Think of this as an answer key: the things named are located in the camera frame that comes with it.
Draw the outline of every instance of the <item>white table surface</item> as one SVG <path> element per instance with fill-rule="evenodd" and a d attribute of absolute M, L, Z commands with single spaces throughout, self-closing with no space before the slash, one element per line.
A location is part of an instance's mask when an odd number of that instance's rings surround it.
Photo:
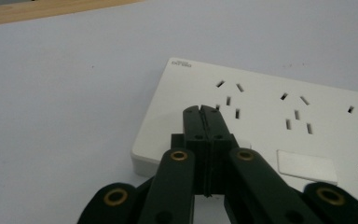
<path fill-rule="evenodd" d="M 172 56 L 358 91 L 358 1 L 156 0 L 0 25 L 0 223 L 76 223 L 138 186 L 130 151 Z M 195 223 L 228 223 L 223 198 Z"/>

